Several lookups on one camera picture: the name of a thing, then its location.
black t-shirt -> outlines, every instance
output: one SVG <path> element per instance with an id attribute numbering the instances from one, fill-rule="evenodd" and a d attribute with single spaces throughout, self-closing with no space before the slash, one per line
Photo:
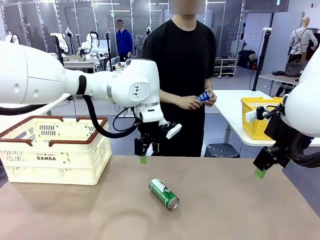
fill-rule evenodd
<path id="1" fill-rule="evenodd" d="M 214 75 L 216 38 L 199 21 L 194 30 L 184 31 L 169 20 L 144 41 L 142 58 L 157 64 L 161 90 L 181 97 L 199 96 L 205 91 L 205 79 Z M 186 124 L 199 120 L 204 124 L 204 107 L 183 110 L 161 103 L 161 109 L 168 121 Z"/>

white basket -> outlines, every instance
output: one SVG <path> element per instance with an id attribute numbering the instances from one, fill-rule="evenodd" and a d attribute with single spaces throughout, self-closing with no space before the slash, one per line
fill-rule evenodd
<path id="1" fill-rule="evenodd" d="M 108 119 L 98 117 L 108 129 Z M 111 157 L 110 140 L 89 117 L 31 116 L 0 133 L 10 182 L 96 185 Z"/>

white shirt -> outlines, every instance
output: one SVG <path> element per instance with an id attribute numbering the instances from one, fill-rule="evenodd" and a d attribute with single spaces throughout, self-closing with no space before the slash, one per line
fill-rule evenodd
<path id="1" fill-rule="evenodd" d="M 290 36 L 290 47 L 292 47 L 290 54 L 296 55 L 305 53 L 309 46 L 309 40 L 313 42 L 314 46 L 318 45 L 318 40 L 316 39 L 312 30 L 300 27 L 293 31 Z"/>

green can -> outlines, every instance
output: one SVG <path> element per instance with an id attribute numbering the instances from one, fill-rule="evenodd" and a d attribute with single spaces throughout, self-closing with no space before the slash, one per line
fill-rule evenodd
<path id="1" fill-rule="evenodd" d="M 179 198 L 159 179 L 152 179 L 149 183 L 149 189 L 169 211 L 173 211 L 179 206 Z"/>

black pants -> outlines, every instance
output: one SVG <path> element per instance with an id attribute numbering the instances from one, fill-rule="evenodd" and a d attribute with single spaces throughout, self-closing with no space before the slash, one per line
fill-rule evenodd
<path id="1" fill-rule="evenodd" d="M 127 59 L 129 59 L 128 53 L 126 53 L 126 54 L 119 53 L 119 57 L 120 57 L 120 62 L 125 62 Z"/>
<path id="2" fill-rule="evenodd" d="M 165 157 L 200 157 L 204 141 L 205 108 L 195 111 L 178 109 L 170 106 L 170 110 L 163 109 L 164 117 L 172 123 L 182 125 L 171 139 L 163 138 L 160 141 L 159 152 L 153 156 Z"/>
<path id="3" fill-rule="evenodd" d="M 301 60 L 301 58 L 302 58 L 302 54 L 294 54 L 294 55 L 290 54 L 288 63 L 291 63 L 295 60 Z M 293 87 L 293 85 L 290 83 L 282 82 L 281 84 L 285 85 L 285 86 Z M 287 88 L 287 87 L 285 88 L 285 87 L 281 86 L 281 87 L 279 87 L 279 89 L 275 95 L 277 97 L 280 97 L 280 95 L 282 94 L 283 91 L 284 91 L 284 94 L 286 95 L 292 91 L 292 88 Z"/>

